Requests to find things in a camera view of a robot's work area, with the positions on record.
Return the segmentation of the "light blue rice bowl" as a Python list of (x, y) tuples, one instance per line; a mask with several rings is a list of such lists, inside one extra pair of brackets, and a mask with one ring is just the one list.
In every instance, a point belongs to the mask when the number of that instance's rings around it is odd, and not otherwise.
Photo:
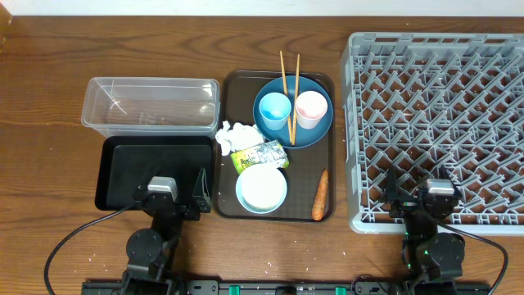
[(283, 173), (268, 164), (246, 168), (237, 178), (237, 200), (249, 212), (268, 214), (277, 210), (287, 196), (287, 181)]

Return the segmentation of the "white tissue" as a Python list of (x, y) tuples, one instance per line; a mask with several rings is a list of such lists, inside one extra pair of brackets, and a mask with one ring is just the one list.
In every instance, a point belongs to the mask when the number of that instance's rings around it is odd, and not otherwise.
[(256, 125), (243, 125), (236, 122), (231, 125), (227, 120), (217, 131), (215, 140), (221, 147), (223, 156), (264, 143), (264, 136)]

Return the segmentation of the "green snack wrapper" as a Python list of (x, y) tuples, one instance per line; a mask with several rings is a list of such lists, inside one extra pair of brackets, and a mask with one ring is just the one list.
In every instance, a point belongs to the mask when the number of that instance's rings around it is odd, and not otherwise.
[(253, 165), (267, 164), (276, 168), (287, 168), (290, 164), (283, 146), (277, 140), (234, 152), (231, 159), (239, 175)]

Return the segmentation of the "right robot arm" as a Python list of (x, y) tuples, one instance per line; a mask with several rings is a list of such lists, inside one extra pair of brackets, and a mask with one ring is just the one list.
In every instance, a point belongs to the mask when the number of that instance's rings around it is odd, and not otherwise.
[(423, 180), (413, 193), (403, 193), (396, 182), (396, 170), (391, 167), (379, 198), (390, 206), (390, 217), (404, 221), (402, 258), (411, 274), (402, 283), (407, 294), (453, 292), (453, 279), (463, 274), (464, 239), (438, 230), (462, 194), (445, 170), (440, 175), (439, 179)]

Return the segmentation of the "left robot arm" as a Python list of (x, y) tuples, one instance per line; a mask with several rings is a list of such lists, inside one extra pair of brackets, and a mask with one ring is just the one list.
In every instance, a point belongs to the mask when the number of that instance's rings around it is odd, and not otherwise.
[(182, 192), (172, 177), (147, 177), (133, 193), (133, 206), (152, 218), (126, 244), (129, 258), (122, 294), (185, 294), (186, 284), (171, 273), (185, 221), (198, 221), (211, 209), (207, 173), (200, 168), (194, 185)]

